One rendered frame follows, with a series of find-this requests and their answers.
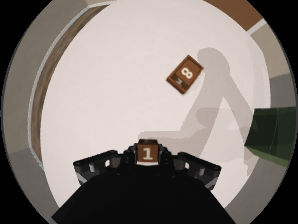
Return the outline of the brown wooden tray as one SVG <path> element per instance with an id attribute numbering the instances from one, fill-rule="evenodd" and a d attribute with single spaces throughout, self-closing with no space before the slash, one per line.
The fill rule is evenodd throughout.
<path id="1" fill-rule="evenodd" d="M 187 92 L 187 90 L 191 87 L 191 85 L 194 83 L 196 78 L 192 81 L 192 83 L 187 86 L 186 88 L 182 88 L 178 83 L 176 83 L 173 79 L 172 76 L 173 74 L 180 68 L 180 66 L 186 63 L 188 66 L 190 66 L 196 73 L 197 76 L 202 72 L 204 67 L 202 67 L 195 59 L 193 59 L 189 54 L 185 57 L 185 59 L 173 70 L 173 72 L 167 77 L 166 81 L 171 84 L 176 90 L 178 90 L 182 95 Z"/>

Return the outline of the brown calendar cube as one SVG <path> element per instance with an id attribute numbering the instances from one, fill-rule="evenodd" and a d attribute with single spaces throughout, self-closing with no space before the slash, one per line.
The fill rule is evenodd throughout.
<path id="1" fill-rule="evenodd" d="M 138 141 L 138 162 L 158 162 L 158 141 L 157 139 L 139 139 Z"/>
<path id="2" fill-rule="evenodd" d="M 197 73 L 186 63 L 183 63 L 174 73 L 172 79 L 184 89 L 191 84 L 196 76 Z"/>

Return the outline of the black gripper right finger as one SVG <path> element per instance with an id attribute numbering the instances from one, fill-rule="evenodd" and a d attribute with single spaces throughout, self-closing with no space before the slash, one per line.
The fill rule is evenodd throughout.
<path id="1" fill-rule="evenodd" d="M 186 152 L 178 152 L 177 155 L 170 155 L 172 155 L 172 153 L 168 151 L 167 147 L 163 148 L 162 144 L 159 144 L 158 176 L 175 177 L 177 170 L 183 174 L 201 180 L 210 191 L 214 189 L 222 169 L 221 166 Z M 186 163 L 189 164 L 189 169 L 185 167 Z"/>

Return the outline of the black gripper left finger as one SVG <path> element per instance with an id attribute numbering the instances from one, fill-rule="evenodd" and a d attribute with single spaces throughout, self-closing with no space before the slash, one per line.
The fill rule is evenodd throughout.
<path id="1" fill-rule="evenodd" d="M 117 150 L 109 150 L 88 158 L 74 161 L 73 166 L 79 184 L 82 185 L 91 177 L 114 169 L 117 169 L 117 175 L 135 175 L 135 164 L 137 164 L 138 160 L 137 144 L 138 143 L 134 143 L 133 146 L 129 146 L 128 149 L 124 150 L 121 154 L 118 154 Z M 110 165 L 106 166 L 105 163 L 108 160 Z"/>

